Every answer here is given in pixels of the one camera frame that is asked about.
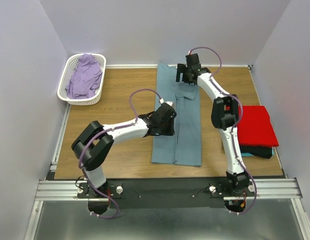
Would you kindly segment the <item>blue-grey t shirt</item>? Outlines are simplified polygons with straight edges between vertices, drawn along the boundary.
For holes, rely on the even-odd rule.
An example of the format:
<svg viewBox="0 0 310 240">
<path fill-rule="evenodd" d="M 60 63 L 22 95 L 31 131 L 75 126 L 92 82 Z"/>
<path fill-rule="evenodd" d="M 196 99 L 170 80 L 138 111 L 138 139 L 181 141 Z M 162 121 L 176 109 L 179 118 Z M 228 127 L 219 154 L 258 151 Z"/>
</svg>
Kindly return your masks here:
<svg viewBox="0 0 310 240">
<path fill-rule="evenodd" d="M 173 136 L 155 136 L 151 162 L 181 166 L 202 166 L 200 88 L 176 82 L 177 69 L 158 64 L 156 91 L 175 104 Z"/>
</svg>

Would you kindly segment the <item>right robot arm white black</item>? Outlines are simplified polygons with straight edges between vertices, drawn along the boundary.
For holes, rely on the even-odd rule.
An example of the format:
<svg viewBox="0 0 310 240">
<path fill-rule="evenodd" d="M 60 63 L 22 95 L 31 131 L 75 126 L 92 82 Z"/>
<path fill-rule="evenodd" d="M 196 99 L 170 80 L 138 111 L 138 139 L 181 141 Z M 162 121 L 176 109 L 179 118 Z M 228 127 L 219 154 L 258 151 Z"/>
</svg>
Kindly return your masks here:
<svg viewBox="0 0 310 240">
<path fill-rule="evenodd" d="M 219 130 L 227 160 L 225 191 L 236 196 L 250 184 L 243 162 L 237 125 L 243 117 L 243 106 L 237 95 L 224 90 L 211 71 L 203 67 L 197 53 L 188 53 L 186 63 L 177 65 L 176 82 L 199 86 L 212 100 L 211 122 Z"/>
</svg>

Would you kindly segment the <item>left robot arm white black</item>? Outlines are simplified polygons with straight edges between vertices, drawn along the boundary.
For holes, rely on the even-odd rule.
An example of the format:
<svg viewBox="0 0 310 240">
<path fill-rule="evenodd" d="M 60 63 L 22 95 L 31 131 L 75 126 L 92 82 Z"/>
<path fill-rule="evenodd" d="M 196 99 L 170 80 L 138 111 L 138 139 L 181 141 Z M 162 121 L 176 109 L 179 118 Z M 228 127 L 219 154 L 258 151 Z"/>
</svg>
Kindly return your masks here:
<svg viewBox="0 0 310 240">
<path fill-rule="evenodd" d="M 177 112 L 172 101 L 163 101 L 155 111 L 117 124 L 92 121 L 72 143 L 78 167 L 87 178 L 88 191 L 100 198 L 106 193 L 107 179 L 102 169 L 111 147 L 132 139 L 148 136 L 173 136 Z"/>
</svg>

